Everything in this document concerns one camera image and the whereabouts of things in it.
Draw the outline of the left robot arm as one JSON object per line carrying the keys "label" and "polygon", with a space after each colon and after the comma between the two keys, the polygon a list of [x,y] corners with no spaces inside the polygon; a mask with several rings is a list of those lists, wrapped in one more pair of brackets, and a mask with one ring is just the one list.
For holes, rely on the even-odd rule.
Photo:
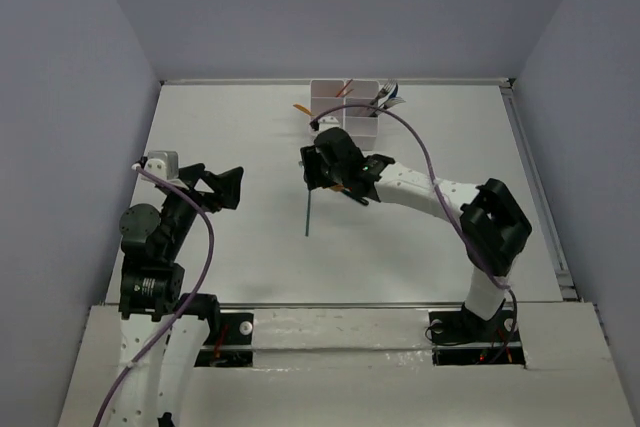
{"label": "left robot arm", "polygon": [[[165,199],[159,208],[133,205],[120,218],[119,361],[94,423],[177,426],[198,354],[222,331],[217,297],[200,291],[215,247],[209,217],[238,207],[244,170],[180,167],[173,152],[152,152],[132,169]],[[177,256],[197,217],[210,237],[195,286],[184,293]]]}

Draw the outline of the silver fork pink handle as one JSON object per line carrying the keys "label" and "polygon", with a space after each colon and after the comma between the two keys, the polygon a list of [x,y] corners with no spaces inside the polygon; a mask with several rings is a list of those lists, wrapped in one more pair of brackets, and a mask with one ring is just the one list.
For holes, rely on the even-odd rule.
{"label": "silver fork pink handle", "polygon": [[389,79],[384,86],[379,90],[376,96],[370,101],[371,106],[379,106],[382,105],[389,97],[391,92],[394,90],[395,85],[398,82],[395,79]]}

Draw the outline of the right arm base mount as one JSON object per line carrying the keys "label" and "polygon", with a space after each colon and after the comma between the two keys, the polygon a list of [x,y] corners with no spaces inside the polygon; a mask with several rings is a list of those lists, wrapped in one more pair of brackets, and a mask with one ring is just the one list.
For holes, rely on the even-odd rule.
{"label": "right arm base mount", "polygon": [[521,337],[513,328],[513,311],[503,309],[488,324],[465,323],[461,310],[429,313],[425,337],[435,366],[526,364]]}

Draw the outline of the teal chopstick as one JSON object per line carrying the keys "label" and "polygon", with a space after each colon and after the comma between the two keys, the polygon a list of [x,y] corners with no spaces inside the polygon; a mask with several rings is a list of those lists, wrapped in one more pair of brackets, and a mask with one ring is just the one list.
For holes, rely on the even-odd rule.
{"label": "teal chopstick", "polygon": [[307,191],[307,200],[306,200],[306,210],[305,210],[305,237],[309,237],[310,234],[310,219],[311,219],[311,202],[312,202],[312,191]]}

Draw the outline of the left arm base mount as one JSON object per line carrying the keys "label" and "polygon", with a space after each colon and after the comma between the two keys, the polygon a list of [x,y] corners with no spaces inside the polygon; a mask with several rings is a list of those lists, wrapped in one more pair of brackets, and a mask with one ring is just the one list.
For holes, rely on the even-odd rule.
{"label": "left arm base mount", "polygon": [[174,324],[163,364],[196,368],[253,365],[254,314],[217,303],[185,312]]}

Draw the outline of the silver fork teal handle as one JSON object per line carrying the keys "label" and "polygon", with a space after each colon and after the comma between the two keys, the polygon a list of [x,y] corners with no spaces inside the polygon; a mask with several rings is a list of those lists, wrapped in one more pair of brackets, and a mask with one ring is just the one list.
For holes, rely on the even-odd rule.
{"label": "silver fork teal handle", "polygon": [[389,98],[387,99],[382,105],[381,105],[381,109],[382,110],[388,110],[391,109],[392,107],[396,106],[396,105],[400,105],[405,103],[405,100],[401,97],[394,97],[394,98]]}

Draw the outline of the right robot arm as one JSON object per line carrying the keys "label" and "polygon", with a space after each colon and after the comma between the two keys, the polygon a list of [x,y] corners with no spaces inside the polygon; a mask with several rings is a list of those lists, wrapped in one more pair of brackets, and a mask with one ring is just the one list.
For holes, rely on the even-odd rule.
{"label": "right robot arm", "polygon": [[474,265],[460,315],[462,331],[482,339],[497,325],[508,279],[532,226],[506,184],[440,179],[383,154],[364,154],[349,134],[330,128],[300,149],[307,188],[340,188],[383,204],[394,204],[442,219],[461,236]]}

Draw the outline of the orange plastic knife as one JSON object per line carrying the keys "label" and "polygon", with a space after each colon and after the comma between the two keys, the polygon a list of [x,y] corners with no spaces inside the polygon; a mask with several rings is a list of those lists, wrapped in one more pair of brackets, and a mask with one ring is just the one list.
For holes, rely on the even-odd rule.
{"label": "orange plastic knife", "polygon": [[298,111],[306,114],[307,116],[313,116],[312,112],[308,108],[304,107],[303,105],[296,103],[296,104],[293,104],[293,107]]}

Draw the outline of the blue metal fork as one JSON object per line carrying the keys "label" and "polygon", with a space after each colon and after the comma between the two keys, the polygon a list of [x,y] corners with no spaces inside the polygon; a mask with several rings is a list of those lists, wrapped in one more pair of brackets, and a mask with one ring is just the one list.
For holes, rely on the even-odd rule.
{"label": "blue metal fork", "polygon": [[397,105],[404,102],[405,100],[399,95],[399,85],[396,84],[394,90],[391,92],[387,99],[387,104]]}

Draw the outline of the red-orange chopstick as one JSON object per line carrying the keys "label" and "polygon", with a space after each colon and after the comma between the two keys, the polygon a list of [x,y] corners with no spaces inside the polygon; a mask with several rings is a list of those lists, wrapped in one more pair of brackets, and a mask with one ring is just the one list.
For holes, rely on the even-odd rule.
{"label": "red-orange chopstick", "polygon": [[351,83],[352,83],[352,82],[353,82],[353,80],[352,80],[352,79],[349,79],[348,81],[346,81],[346,82],[344,83],[344,85],[342,86],[342,88],[341,88],[341,89],[336,93],[335,97],[336,97],[336,98],[341,98],[341,97],[342,97],[342,95],[343,95],[347,90],[349,90],[349,87],[350,87],[350,85],[351,85]]}

